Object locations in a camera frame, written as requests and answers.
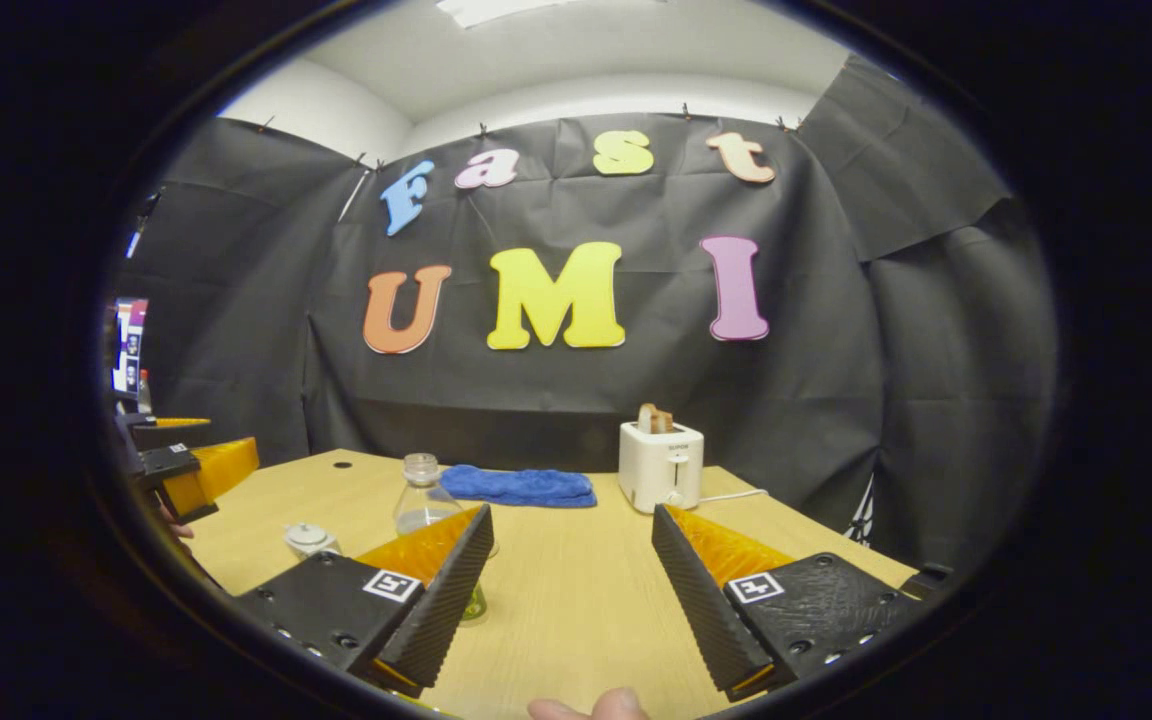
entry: black fabric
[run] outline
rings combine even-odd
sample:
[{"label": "black fabric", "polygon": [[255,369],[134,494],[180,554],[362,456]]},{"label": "black fabric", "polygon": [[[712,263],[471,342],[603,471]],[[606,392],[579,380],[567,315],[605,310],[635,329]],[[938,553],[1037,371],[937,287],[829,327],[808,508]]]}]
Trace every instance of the black fabric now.
[{"label": "black fabric", "polygon": [[[608,129],[645,132],[654,167],[600,176],[593,139]],[[776,179],[734,177],[704,143],[723,131],[760,142]],[[468,158],[497,147],[521,153],[515,181],[453,184]],[[420,217],[387,237],[380,192],[424,160],[435,168]],[[710,236],[758,243],[767,338],[710,336],[717,287],[699,247]],[[558,276],[589,241],[622,249],[626,342],[571,348],[559,333],[551,347],[488,348],[490,258],[529,247]],[[266,464],[347,447],[612,471],[617,424],[655,402],[705,434],[708,464],[833,529],[849,525],[873,477],[865,539],[911,564],[953,566],[1002,528],[1033,470],[1055,377],[1023,211],[947,119],[856,59],[801,132],[568,118],[380,173],[217,120],[175,162],[141,245],[119,290],[151,300],[156,410],[256,434]],[[435,264],[452,275],[429,340],[372,351],[369,279],[407,273],[392,319],[404,327],[411,274]]]}]

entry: plastic bottle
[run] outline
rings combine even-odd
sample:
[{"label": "plastic bottle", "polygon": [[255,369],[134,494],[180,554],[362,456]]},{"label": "plastic bottle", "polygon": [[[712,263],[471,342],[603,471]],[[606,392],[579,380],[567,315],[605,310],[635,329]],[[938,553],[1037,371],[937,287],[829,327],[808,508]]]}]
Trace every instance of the plastic bottle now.
[{"label": "plastic bottle", "polygon": [[154,402],[150,400],[150,372],[141,371],[141,384],[136,386],[136,411],[137,414],[154,414]]},{"label": "plastic bottle", "polygon": [[[438,458],[427,452],[416,452],[403,458],[403,478],[407,479],[407,487],[403,487],[402,495],[397,498],[397,506],[394,506],[394,526],[399,536],[433,525],[437,521],[463,510],[456,498],[452,497],[439,482],[442,477],[444,470],[439,468]],[[467,623],[477,620],[487,609],[483,585],[476,584],[470,606],[465,608],[465,615],[461,616],[461,621]]]}]

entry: wooden table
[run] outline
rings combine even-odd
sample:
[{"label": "wooden table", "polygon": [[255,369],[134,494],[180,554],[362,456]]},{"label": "wooden table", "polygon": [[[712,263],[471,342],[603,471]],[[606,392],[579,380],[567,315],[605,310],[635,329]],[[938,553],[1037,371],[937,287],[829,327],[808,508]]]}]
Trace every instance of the wooden table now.
[{"label": "wooden table", "polygon": [[[361,555],[394,537],[401,470],[401,460],[351,450],[262,469],[220,498],[220,511],[196,521],[189,544],[234,594],[296,564],[285,525],[321,525],[344,555]],[[660,568],[652,516],[632,509],[615,473],[589,478],[597,507],[493,506],[500,551],[483,569],[488,612],[457,630],[438,684],[420,702],[471,720],[526,719],[536,697],[589,712],[599,694],[631,685],[654,720],[730,706],[708,679]],[[749,488],[721,468],[704,470],[702,497]],[[702,503],[698,513],[791,558],[835,552],[896,588],[914,575],[771,497]]]}]

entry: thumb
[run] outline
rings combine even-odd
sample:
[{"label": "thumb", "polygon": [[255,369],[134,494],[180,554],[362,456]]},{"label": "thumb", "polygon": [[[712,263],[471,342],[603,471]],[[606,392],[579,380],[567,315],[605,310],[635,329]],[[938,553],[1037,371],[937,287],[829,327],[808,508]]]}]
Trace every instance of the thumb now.
[{"label": "thumb", "polygon": [[650,720],[634,688],[616,688],[594,703],[593,720]]},{"label": "thumb", "polygon": [[584,712],[577,712],[558,700],[533,700],[526,704],[531,720],[589,720]]}]

